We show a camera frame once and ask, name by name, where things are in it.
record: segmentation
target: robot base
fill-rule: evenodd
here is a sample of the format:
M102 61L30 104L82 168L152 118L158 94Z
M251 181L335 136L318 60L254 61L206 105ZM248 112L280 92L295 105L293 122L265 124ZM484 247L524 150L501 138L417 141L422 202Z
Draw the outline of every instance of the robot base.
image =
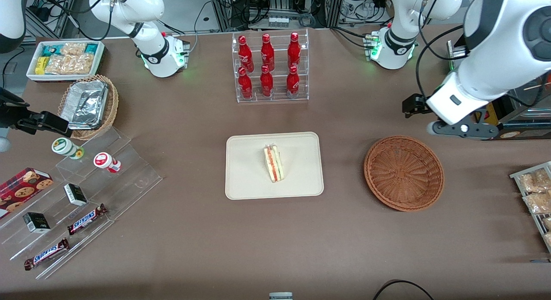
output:
M368 61L377 62L383 68L399 69L411 59L415 46L412 46L409 52L404 48L404 54L396 55L384 39L384 34L387 31L388 28L382 28L379 31L373 31L367 39L364 38L364 46L370 47L370 49L365 50L365 56Z
M165 37L169 42L169 51L161 59L160 63L148 64L142 56L145 68L149 69L151 74L157 77L169 77L183 68L187 68L189 61L189 43L175 37Z

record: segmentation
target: brown table surface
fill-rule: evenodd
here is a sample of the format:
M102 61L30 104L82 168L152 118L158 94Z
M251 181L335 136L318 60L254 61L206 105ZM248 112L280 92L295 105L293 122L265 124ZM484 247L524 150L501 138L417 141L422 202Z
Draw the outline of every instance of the brown table surface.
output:
M427 26L427 37L448 28ZM418 91L419 48L404 68L388 71L332 31L309 34L311 98L292 105L237 104L231 34L200 36L189 68L167 79L143 67L130 39L105 40L102 74L120 95L115 126L164 180L47 280L2 253L0 296L259 300L292 291L297 300L371 299L402 278L437 299L549 299L551 265L529 263L545 246L508 175L551 160L551 143L430 136L433 115L401 113L402 100ZM423 58L427 91L446 67ZM24 98L33 110L55 112L66 88L29 81ZM319 135L321 196L226 198L229 137L301 131ZM364 156L390 135L420 139L440 158L446 184L431 208L397 212L368 189ZM0 182L27 166L54 167L55 137L11 131Z

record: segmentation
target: red cookie box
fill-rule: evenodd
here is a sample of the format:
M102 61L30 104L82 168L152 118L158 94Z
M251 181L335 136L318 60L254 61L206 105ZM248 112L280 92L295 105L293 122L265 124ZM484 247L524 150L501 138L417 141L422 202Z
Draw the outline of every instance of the red cookie box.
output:
M0 219L53 184L49 174L25 168L0 185Z

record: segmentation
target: clear acrylic bottle rack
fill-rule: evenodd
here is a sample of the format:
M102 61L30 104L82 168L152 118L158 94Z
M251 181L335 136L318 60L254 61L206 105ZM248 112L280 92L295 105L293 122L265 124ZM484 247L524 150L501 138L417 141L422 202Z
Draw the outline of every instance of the clear acrylic bottle rack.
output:
M290 99L287 97L287 75L289 75L289 67L287 65L287 48L291 42L291 33L297 32L299 34L300 44L300 64L298 66L298 75L300 77L299 93L297 98ZM262 57L260 56L260 49L262 48L262 34L266 32L248 31L242 33L234 33L232 36L232 58L234 61L234 78L235 78L235 92L238 102L292 102L297 100L308 100L310 97L309 87L309 41L307 30L281 30L281 31L268 31L270 34L270 41L274 47L275 55L275 69L271 72L274 79L274 93L270 98L266 98L262 94L260 87L260 75L262 74L260 67L262 67ZM239 61L239 43L238 37L244 35L247 38L247 44L252 51L252 61L254 63L254 71L249 73L248 76L252 82L252 99L245 100L239 89L238 83L238 68L241 66Z
M147 161L134 151L130 139L114 127L84 143L84 157L61 160L48 173L54 183L44 192L29 200L0 221L0 243L10 260L23 264L26 259L56 245L67 238L70 249L54 255L29 272L38 278L47 278L74 257L88 243L112 225L130 206L161 181L161 177ZM121 170L110 173L96 168L93 159L99 152L107 152L121 162ZM69 202L63 186L80 186L88 202L76 206ZM108 212L74 235L67 226L104 204ZM29 232L22 216L27 212L44 214L51 230L42 235Z

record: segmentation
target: coca-cola bottle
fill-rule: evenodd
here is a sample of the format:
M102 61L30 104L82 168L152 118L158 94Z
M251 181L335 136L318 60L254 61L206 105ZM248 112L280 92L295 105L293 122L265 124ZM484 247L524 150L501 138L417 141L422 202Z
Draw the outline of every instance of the coca-cola bottle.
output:
M239 61L241 66L247 69L248 73L254 71L254 63L252 63L252 51L247 45L247 39L243 35L238 38L239 41Z
M289 75L287 75L287 96L290 99L294 99L299 95L299 82L297 66L293 65L289 68Z
M262 64L267 65L270 72L276 68L276 59L274 56L274 47L270 42L270 34L262 35L262 49L260 49L262 55Z
M262 75L260 75L260 84L262 84L262 94L269 98L274 90L274 78L270 73L268 65L262 66Z
M287 65L291 68L293 65L299 66L300 63L300 45L299 34L296 32L291 33L291 43L287 48Z
M243 99L250 100L252 99L252 82L250 77L247 75L247 71L244 67L239 67L238 69L239 78L239 89L241 90L241 95Z

